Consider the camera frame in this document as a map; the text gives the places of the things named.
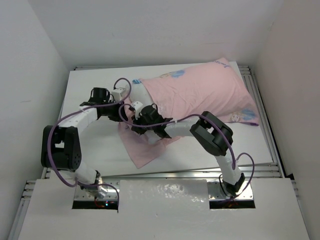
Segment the white pillow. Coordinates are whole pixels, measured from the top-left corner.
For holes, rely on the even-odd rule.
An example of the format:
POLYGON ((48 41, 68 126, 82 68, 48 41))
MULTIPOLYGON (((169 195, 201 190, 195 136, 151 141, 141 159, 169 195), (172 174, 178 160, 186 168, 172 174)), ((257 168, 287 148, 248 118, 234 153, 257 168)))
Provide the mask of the white pillow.
POLYGON ((139 79, 134 79, 131 82, 131 93, 129 99, 132 102, 139 101, 143 104, 143 107, 153 107, 154 101, 147 91, 146 87, 139 79))

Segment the pink printed pillowcase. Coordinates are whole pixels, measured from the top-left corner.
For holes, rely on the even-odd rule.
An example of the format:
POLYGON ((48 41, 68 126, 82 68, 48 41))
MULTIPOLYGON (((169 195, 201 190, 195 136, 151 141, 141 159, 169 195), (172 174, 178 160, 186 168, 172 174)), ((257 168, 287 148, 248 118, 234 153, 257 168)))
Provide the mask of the pink printed pillowcase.
MULTIPOLYGON (((260 123, 255 101, 225 58, 138 80, 164 118, 182 119, 208 111, 224 123, 253 126, 260 123)), ((151 132, 139 136, 126 123, 119 124, 118 133, 138 169, 160 157, 168 145, 182 138, 152 141, 148 138, 151 132)))

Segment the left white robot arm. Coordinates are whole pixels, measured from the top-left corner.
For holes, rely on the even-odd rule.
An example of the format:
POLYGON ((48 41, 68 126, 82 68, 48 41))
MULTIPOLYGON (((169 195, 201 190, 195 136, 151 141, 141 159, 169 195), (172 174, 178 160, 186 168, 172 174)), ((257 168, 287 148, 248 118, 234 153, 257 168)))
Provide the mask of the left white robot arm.
POLYGON ((100 117, 108 117, 114 122, 126 119, 120 106, 128 96, 128 89, 119 87, 109 91, 94 87, 88 101, 79 105, 78 111, 62 118, 56 126, 43 129, 40 162, 51 169, 52 163, 58 171, 67 171, 79 185, 98 185, 100 173, 82 160, 80 134, 100 117))

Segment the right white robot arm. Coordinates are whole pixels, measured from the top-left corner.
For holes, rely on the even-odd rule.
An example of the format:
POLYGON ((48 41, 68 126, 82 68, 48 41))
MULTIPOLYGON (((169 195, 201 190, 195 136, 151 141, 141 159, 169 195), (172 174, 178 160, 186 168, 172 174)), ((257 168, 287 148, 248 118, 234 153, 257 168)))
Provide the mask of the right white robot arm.
POLYGON ((194 137, 202 148, 216 158, 221 169, 225 191, 235 196, 245 181, 232 150, 233 131, 209 111, 193 113, 181 119, 165 118, 156 104, 147 105, 134 112, 131 130, 139 135, 151 132, 152 141, 180 137, 194 137))

